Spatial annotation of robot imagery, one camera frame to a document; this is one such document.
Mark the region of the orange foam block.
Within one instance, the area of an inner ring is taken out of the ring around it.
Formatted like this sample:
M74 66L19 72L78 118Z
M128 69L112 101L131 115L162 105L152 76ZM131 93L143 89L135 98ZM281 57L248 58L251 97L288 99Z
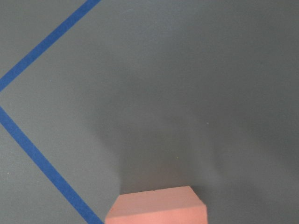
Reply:
M190 186L119 195L106 224L207 224L207 207Z

